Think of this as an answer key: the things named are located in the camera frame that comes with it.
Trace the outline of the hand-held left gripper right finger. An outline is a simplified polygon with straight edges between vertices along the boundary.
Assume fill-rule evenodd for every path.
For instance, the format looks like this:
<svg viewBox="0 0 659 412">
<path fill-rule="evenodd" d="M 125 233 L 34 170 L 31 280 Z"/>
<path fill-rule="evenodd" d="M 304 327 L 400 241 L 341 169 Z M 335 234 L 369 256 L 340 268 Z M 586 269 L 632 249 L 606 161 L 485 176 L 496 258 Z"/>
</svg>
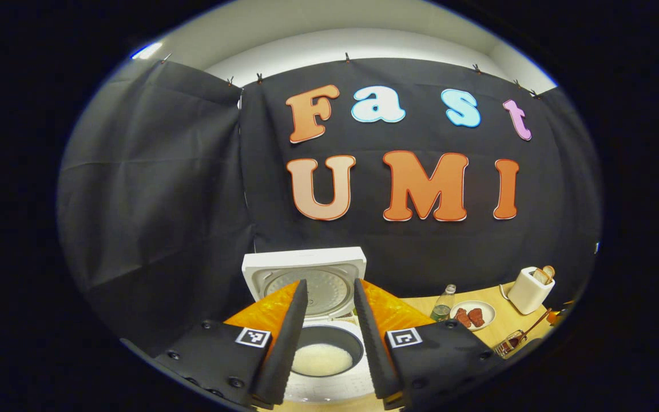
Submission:
<svg viewBox="0 0 659 412">
<path fill-rule="evenodd" d="M 504 358 L 457 320 L 435 322 L 363 279 L 355 308 L 385 410 L 442 411 L 501 372 Z"/>
</svg>

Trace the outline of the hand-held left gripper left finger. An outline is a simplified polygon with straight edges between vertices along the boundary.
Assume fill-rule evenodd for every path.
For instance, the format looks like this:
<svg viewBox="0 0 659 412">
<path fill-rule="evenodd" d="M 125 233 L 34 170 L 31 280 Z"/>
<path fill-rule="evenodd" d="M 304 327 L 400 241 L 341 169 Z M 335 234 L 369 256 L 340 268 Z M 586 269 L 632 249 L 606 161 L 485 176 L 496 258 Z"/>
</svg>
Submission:
<svg viewBox="0 0 659 412">
<path fill-rule="evenodd" d="M 152 359 L 187 389 L 235 410 L 282 404 L 308 307 L 308 283 L 286 287 L 278 332 L 205 320 Z"/>
</svg>

